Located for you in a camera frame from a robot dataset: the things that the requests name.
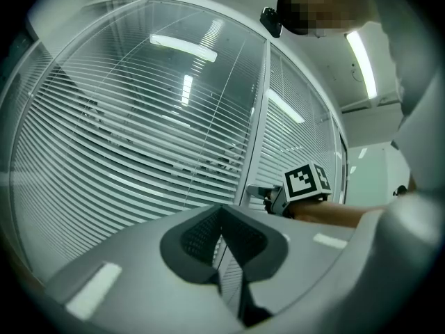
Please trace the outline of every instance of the person's arm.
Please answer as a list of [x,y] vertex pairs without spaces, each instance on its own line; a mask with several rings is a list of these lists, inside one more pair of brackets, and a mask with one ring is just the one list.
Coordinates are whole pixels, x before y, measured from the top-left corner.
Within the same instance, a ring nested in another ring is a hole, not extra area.
[[365,213],[379,209],[384,207],[352,207],[318,200],[303,200],[289,205],[289,213],[294,219],[348,228],[356,228]]

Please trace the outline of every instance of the white wall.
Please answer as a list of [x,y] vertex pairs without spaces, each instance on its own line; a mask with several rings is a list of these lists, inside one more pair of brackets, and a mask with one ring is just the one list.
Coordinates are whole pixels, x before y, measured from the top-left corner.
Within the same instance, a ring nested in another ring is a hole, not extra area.
[[91,0],[37,0],[28,12],[30,25],[39,39],[51,35]]
[[402,117],[400,104],[343,114],[349,147],[392,141]]
[[[366,150],[366,153],[359,159],[362,150]],[[398,186],[408,186],[410,170],[403,155],[390,143],[351,148],[348,151],[348,159],[348,205],[384,205],[395,199],[392,193]]]

